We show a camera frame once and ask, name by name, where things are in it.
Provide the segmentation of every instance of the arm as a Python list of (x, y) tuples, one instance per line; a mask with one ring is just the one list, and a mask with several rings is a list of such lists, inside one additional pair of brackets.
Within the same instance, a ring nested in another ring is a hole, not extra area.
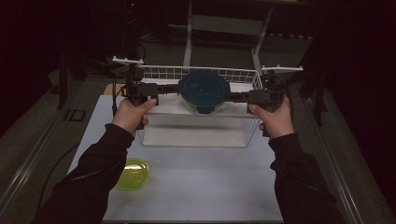
[(303, 152), (298, 134), (294, 132), (289, 99), (285, 97), (274, 113), (250, 105), (271, 136), (269, 145), (276, 160), (271, 168), (276, 171), (275, 192), (285, 223), (345, 223), (328, 192), (314, 156)]
[(108, 193), (117, 184), (125, 166), (127, 148), (134, 141), (134, 130), (156, 101), (134, 107), (124, 100), (106, 125), (98, 143), (80, 157), (78, 166), (58, 183), (33, 223), (101, 223), (107, 209)]

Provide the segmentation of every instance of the translucent green dish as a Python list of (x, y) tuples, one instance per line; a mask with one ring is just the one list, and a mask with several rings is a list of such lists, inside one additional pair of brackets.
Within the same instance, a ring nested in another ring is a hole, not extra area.
[(149, 178), (149, 164), (138, 158), (127, 159), (117, 187), (120, 189), (139, 189)]

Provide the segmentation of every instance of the black sleeve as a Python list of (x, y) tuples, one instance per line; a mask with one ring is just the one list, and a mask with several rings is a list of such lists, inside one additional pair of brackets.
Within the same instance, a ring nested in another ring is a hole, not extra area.
[(275, 192), (285, 223), (346, 223), (328, 192), (316, 158), (302, 151), (298, 134), (291, 133), (269, 142), (276, 160)]
[(78, 166), (58, 183), (32, 223), (101, 223), (108, 193), (125, 166), (134, 137), (114, 124), (80, 157)]

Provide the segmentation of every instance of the white table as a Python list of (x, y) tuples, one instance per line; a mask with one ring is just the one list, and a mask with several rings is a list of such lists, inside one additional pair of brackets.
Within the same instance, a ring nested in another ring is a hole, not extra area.
[[(111, 105), (99, 98), (69, 172), (105, 132)], [(148, 182), (111, 190), (104, 221), (281, 221), (267, 142), (260, 130), (240, 148), (143, 147), (136, 137), (127, 157), (148, 161)]]

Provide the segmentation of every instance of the dark blue lid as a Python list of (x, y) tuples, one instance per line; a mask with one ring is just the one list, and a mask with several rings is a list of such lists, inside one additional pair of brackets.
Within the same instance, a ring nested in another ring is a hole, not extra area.
[(200, 114), (210, 114), (231, 92), (230, 83), (224, 78), (204, 70), (184, 76), (178, 82), (178, 89), (185, 101), (197, 106)]

